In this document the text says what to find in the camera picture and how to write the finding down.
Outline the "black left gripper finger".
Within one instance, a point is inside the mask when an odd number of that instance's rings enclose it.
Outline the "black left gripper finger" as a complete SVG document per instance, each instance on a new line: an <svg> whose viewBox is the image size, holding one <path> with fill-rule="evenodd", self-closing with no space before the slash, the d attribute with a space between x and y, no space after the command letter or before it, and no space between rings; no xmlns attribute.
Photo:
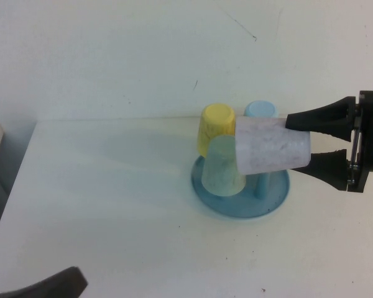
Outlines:
<svg viewBox="0 0 373 298"><path fill-rule="evenodd" d="M76 298L87 288L88 281L79 267L72 266L33 285L2 292L0 298Z"/></svg>

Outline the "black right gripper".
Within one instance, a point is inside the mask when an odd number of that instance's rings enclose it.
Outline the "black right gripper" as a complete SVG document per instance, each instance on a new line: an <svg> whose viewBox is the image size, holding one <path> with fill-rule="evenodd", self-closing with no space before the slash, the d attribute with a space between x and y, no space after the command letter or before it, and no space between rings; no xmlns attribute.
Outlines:
<svg viewBox="0 0 373 298"><path fill-rule="evenodd" d="M373 91L361 91L359 102L352 96L310 111L289 114L285 127L301 132L318 132L352 141L351 160L347 149L312 153L310 162L294 171L319 179L339 191L364 192L373 173Z"/></svg>

